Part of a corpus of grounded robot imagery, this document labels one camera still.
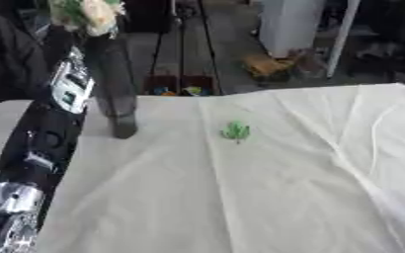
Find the small green object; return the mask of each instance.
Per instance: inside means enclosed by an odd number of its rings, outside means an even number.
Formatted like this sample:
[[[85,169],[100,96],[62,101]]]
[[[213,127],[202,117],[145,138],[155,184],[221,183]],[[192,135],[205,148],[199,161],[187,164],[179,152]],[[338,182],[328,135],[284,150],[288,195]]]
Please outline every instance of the small green object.
[[[236,139],[239,144],[241,140],[246,139],[250,135],[250,127],[241,122],[235,121],[227,125],[227,128],[221,131],[224,138]]]

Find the table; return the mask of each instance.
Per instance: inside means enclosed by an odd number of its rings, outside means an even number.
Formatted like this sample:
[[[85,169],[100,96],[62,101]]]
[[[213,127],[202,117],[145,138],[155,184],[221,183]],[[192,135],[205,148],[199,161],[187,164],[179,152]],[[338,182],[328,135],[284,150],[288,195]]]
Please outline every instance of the table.
[[[0,105],[0,150],[27,103]],[[405,86],[141,97],[92,106],[39,253],[405,253]],[[219,131],[241,120],[237,144]]]

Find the metal robot arm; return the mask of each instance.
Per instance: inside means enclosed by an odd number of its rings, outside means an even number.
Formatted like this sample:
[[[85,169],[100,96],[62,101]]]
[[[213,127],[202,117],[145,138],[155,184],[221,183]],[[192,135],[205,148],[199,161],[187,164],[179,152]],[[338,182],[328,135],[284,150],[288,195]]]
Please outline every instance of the metal robot arm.
[[[81,133],[94,81],[72,47],[33,101],[0,156],[0,253],[33,252],[57,185]]]

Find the chair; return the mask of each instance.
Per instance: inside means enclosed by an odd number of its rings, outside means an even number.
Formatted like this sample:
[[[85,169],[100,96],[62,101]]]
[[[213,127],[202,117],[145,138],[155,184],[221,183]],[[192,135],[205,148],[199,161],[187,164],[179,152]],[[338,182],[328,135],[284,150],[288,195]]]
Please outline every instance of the chair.
[[[377,73],[384,75],[388,82],[394,82],[396,73],[404,71],[405,66],[405,0],[375,2],[378,4],[372,4],[371,10],[362,11],[360,20],[377,33],[377,37],[356,53],[348,73]]]

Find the yellow object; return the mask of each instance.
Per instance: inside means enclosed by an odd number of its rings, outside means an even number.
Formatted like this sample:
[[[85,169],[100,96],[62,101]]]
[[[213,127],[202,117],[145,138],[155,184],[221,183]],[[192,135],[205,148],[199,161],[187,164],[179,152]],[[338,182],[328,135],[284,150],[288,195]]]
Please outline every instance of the yellow object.
[[[161,94],[161,96],[175,97],[175,96],[177,96],[177,94],[175,92],[173,92],[173,91],[168,91],[168,92],[165,92],[165,93]]]
[[[273,59],[265,54],[252,54],[244,57],[244,68],[254,77],[270,76],[279,71],[285,71],[292,68],[295,58]]]

